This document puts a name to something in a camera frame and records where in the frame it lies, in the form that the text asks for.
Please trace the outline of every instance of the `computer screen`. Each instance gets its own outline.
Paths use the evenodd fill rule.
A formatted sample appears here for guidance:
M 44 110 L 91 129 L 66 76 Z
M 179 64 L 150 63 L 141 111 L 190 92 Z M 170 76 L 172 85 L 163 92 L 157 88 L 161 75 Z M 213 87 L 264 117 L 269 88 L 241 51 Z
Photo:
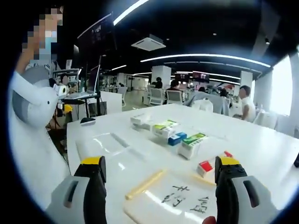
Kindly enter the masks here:
M 180 82 L 189 82 L 189 74 L 176 74 L 175 79 Z
M 97 79 L 98 79 L 98 70 L 91 71 L 88 78 L 87 90 L 95 92 Z
M 210 75 L 201 72 L 193 72 L 192 80 L 200 83 L 209 83 L 210 82 Z
M 108 14 L 92 24 L 78 37 L 78 47 L 81 56 L 92 59 L 94 52 L 104 55 L 108 51 L 116 50 L 114 25 L 112 14 Z

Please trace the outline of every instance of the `red object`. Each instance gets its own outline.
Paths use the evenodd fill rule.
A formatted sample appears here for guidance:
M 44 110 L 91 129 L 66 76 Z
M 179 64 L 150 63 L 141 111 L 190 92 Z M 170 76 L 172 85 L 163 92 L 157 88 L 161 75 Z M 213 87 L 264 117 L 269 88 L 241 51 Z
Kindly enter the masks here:
M 233 155 L 231 153 L 228 153 L 227 151 L 224 151 L 224 154 L 227 156 L 227 157 L 233 157 Z
M 228 84 L 227 86 L 225 86 L 225 89 L 230 89 L 230 90 L 232 90 L 233 87 L 234 87 L 234 85 L 232 85 L 232 84 Z
M 211 166 L 211 164 L 208 162 L 208 161 L 204 161 L 204 162 L 201 162 L 199 164 L 206 172 L 210 171 L 213 169 L 213 167 Z

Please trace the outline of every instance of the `clear plastic tray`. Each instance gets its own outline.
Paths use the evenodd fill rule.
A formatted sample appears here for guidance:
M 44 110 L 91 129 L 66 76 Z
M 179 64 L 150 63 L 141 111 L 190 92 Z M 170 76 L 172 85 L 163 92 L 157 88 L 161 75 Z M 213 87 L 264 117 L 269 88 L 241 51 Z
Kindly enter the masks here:
M 137 224 L 198 224 L 217 216 L 215 189 L 195 176 L 160 171 L 126 195 L 123 209 Z
M 115 133 L 77 140 L 76 145 L 81 161 L 96 156 L 105 156 L 108 159 L 129 147 L 129 144 Z

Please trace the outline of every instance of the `blue box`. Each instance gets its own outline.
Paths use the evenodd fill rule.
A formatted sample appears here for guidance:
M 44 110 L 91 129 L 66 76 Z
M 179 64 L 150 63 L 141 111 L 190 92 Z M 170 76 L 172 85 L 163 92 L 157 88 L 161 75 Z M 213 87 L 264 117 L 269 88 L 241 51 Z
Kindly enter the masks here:
M 176 133 L 175 135 L 168 138 L 168 145 L 175 146 L 185 138 L 187 138 L 186 133 L 184 132 Z
M 176 133 L 176 135 L 178 137 L 180 137 L 181 140 L 186 139 L 187 138 L 187 134 L 184 132 L 180 132 L 180 133 Z
M 173 135 L 168 138 L 168 145 L 175 146 L 178 143 L 180 143 L 181 141 L 182 141 L 182 139 L 179 136 Z

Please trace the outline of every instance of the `computer mouse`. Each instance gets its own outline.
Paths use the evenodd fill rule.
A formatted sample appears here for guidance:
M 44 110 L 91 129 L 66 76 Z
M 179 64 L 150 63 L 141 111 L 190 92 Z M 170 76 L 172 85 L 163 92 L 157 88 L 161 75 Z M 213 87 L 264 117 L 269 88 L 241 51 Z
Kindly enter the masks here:
M 80 124 L 81 125 L 93 125 L 95 124 L 95 119 L 94 118 L 83 118 L 81 121 L 80 121 Z

